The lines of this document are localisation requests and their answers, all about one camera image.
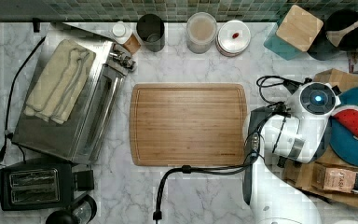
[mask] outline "wooden cutting board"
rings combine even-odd
[[[239,84],[138,84],[131,98],[133,162],[242,164],[246,114]]]

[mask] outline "black cable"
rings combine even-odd
[[[266,82],[267,80],[269,79],[279,79],[279,80],[282,80],[282,82],[279,82],[279,83],[274,83],[274,84],[269,84],[269,85],[263,85],[264,82]],[[293,80],[290,80],[290,79],[287,79],[287,78],[284,78],[284,77],[278,77],[278,76],[264,76],[264,77],[261,77],[259,78],[255,84],[257,85],[258,87],[258,92],[260,93],[260,97],[261,99],[263,99],[266,103],[270,104],[270,105],[276,105],[276,104],[281,104],[283,102],[273,102],[273,101],[270,101],[268,99],[266,99],[266,97],[264,97],[263,95],[263,92],[261,91],[263,88],[270,88],[270,87],[274,87],[274,86],[280,86],[280,85],[284,85],[285,83],[293,83],[293,84],[298,84],[299,82],[296,82],[296,81],[293,81]]]
[[[254,134],[257,133],[259,136],[261,136],[260,131],[261,128],[260,126],[264,126],[264,124],[267,122],[267,120],[271,117],[272,115],[268,115],[265,119],[263,119],[256,127],[255,131],[250,133],[245,140],[245,145],[249,139],[249,137]],[[156,223],[158,223],[158,221],[160,219],[162,219],[162,213],[161,213],[161,201],[162,201],[162,194],[163,194],[163,190],[164,190],[164,185],[165,182],[168,178],[169,175],[174,174],[174,173],[184,173],[184,174],[191,174],[191,173],[199,173],[199,174],[207,174],[207,175],[235,175],[238,174],[240,172],[243,172],[248,166],[252,165],[253,163],[255,163],[255,161],[257,160],[257,158],[261,155],[259,154],[260,152],[260,145],[258,146],[257,151],[251,151],[246,155],[245,160],[243,161],[242,165],[236,165],[236,166],[224,166],[224,167],[214,167],[214,168],[199,168],[199,167],[191,167],[189,165],[184,165],[182,166],[182,168],[173,168],[171,170],[169,170],[167,173],[165,173],[165,175],[162,177],[159,186],[158,186],[158,195],[157,195],[157,199],[156,199],[156,211],[153,213],[153,219],[156,220]],[[253,159],[249,162],[246,163],[246,161],[248,160],[249,156],[251,154],[255,153],[255,157],[253,157]],[[230,172],[216,172],[218,170],[233,170],[233,169],[237,169],[235,171],[230,171]]]
[[[22,153],[22,162],[24,162],[24,164],[26,164],[27,161],[25,160],[25,152],[24,152],[24,150],[23,150],[22,147],[20,147],[20,146],[17,146],[17,147],[19,148],[19,150],[20,150],[21,153]]]
[[[9,112],[10,112],[10,105],[11,105],[11,97],[13,95],[13,91],[14,91],[14,84],[16,83],[16,79],[19,76],[22,68],[24,68],[24,66],[28,63],[28,61],[31,59],[31,57],[34,55],[34,53],[37,51],[37,49],[40,47],[40,45],[42,45],[42,43],[45,41],[46,37],[43,37],[34,47],[34,49],[31,51],[31,53],[28,55],[28,57],[25,59],[24,63],[21,65],[21,67],[19,68],[19,70],[17,71],[16,75],[13,78],[13,81],[11,82],[11,88],[10,88],[10,94],[8,95],[8,100],[7,100],[7,111],[6,111],[6,117],[5,117],[5,143],[2,146],[1,150],[0,150],[0,162],[4,159],[5,154],[6,154],[6,150],[7,150],[7,139],[12,139],[13,137],[13,133],[11,133],[7,128],[8,128],[8,118],[9,118]]]

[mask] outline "wooden spoon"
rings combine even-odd
[[[347,35],[350,31],[356,29],[358,27],[358,21],[356,21],[351,26],[348,26],[347,28],[340,30],[340,31],[327,31],[327,39],[330,40],[330,42],[338,47],[339,43],[341,42],[342,38]]]

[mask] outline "tile backsplash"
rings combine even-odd
[[[43,0],[67,21],[138,21],[152,13],[164,21],[187,21],[208,12],[217,21],[276,21],[296,4],[320,19],[336,10],[358,11],[358,0]]]

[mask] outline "blue plate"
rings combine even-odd
[[[358,104],[358,87],[345,91],[339,96],[343,105]],[[345,162],[358,166],[358,140],[353,134],[336,120],[332,121],[330,145],[338,156]]]

